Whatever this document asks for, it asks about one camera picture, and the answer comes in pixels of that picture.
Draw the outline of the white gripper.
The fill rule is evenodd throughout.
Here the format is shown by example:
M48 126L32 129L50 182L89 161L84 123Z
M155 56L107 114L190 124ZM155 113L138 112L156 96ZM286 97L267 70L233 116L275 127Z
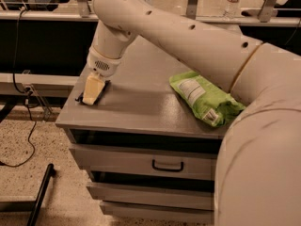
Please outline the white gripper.
M95 103L105 86L103 77L112 76L120 63L121 60L119 58L108 58L98 53L93 46L89 48L87 65L93 73L87 77L83 93L83 102L86 105L93 105Z

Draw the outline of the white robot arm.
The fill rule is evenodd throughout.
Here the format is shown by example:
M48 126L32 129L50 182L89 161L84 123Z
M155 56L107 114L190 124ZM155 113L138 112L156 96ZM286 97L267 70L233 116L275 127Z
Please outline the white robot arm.
M215 226L301 226L300 57L151 6L92 0L99 22L87 64L91 105L122 54L142 36L200 73L245 110L225 134L216 164Z

